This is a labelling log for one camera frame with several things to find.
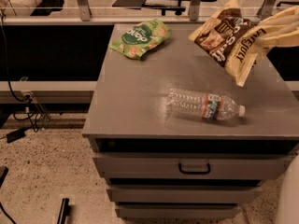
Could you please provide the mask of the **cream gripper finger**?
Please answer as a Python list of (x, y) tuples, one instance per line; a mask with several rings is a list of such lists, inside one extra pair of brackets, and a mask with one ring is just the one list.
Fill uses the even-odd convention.
[(272, 31), (261, 35), (256, 43), (264, 48), (288, 48), (299, 46), (299, 21), (273, 26)]
[(289, 7), (260, 22), (260, 25), (290, 25), (299, 22), (299, 6)]

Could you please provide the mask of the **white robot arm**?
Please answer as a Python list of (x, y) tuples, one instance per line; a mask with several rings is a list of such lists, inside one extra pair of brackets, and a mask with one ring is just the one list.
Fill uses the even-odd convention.
[[(299, 45), (299, 6), (266, 18), (260, 25), (276, 26), (274, 32), (257, 39), (261, 47), (287, 48)], [(299, 156), (293, 159), (284, 175), (275, 224), (299, 224)]]

